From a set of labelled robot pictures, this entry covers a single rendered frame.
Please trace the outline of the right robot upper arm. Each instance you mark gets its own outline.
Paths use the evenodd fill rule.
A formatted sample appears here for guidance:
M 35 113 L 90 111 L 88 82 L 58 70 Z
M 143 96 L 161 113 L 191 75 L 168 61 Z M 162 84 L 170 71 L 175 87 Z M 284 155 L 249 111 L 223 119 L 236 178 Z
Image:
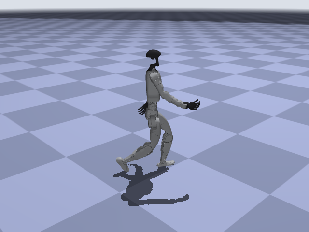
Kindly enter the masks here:
M 163 93 L 164 93 L 165 91 L 163 90 L 163 85 L 162 85 L 162 83 L 161 83 L 161 81 L 160 81 L 160 77 L 159 77 L 158 73 L 153 72 L 153 73 L 149 74 L 149 76 L 150 76 L 150 80 L 151 80 L 152 83 L 155 85 L 155 87 L 156 87 L 158 93 L 159 93 L 160 96 L 163 98 Z M 163 99 L 164 99 L 164 98 L 163 98 Z

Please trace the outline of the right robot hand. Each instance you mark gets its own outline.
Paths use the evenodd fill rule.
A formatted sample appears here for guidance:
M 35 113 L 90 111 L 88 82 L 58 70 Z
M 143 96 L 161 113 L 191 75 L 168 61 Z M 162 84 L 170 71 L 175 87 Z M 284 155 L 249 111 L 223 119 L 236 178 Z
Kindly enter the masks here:
M 196 101 L 194 101 L 194 102 L 191 102 L 191 103 L 183 102 L 183 104 L 187 104 L 186 109 L 189 108 L 190 110 L 197 110 L 199 108 L 199 106 L 200 106 L 200 101 L 199 101 L 199 103 L 195 103 L 197 101 L 198 101 L 198 99 Z

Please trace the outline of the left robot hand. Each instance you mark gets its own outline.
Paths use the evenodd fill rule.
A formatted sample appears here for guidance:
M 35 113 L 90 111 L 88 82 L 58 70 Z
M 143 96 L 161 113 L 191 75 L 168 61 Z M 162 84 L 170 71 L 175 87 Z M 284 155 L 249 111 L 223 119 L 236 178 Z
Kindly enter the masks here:
M 145 111 L 146 111 L 146 108 L 148 107 L 148 102 L 146 102 L 146 104 L 144 104 L 140 109 L 138 109 L 138 110 L 140 110 L 140 111 L 138 111 L 138 112 L 140 112 L 139 114 L 141 114 L 141 115 L 143 115 L 144 113 L 145 113 Z M 142 111 L 142 112 L 141 112 Z

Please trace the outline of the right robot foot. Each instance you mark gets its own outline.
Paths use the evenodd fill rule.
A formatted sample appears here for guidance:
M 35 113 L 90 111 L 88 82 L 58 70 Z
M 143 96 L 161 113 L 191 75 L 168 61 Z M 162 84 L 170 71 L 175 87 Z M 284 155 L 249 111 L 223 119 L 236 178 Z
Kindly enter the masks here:
M 127 166 L 127 163 L 124 164 L 123 163 L 123 158 L 122 157 L 117 157 L 116 158 L 116 162 L 121 166 L 121 168 L 125 171 L 125 172 L 129 172 L 129 167 Z

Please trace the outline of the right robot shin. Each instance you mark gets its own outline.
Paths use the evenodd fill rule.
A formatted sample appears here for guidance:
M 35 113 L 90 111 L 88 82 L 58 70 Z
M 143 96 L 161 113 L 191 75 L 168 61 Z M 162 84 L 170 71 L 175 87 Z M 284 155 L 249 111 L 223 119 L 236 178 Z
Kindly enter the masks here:
M 134 161 L 134 160 L 138 160 L 141 159 L 149 154 L 151 154 L 152 151 L 152 147 L 150 146 L 145 146 L 143 148 L 143 146 L 140 146 L 139 148 L 137 148 L 136 150 L 133 151 L 133 153 L 129 156 L 127 156 L 126 158 L 124 158 L 123 163 L 126 164 L 128 162 Z

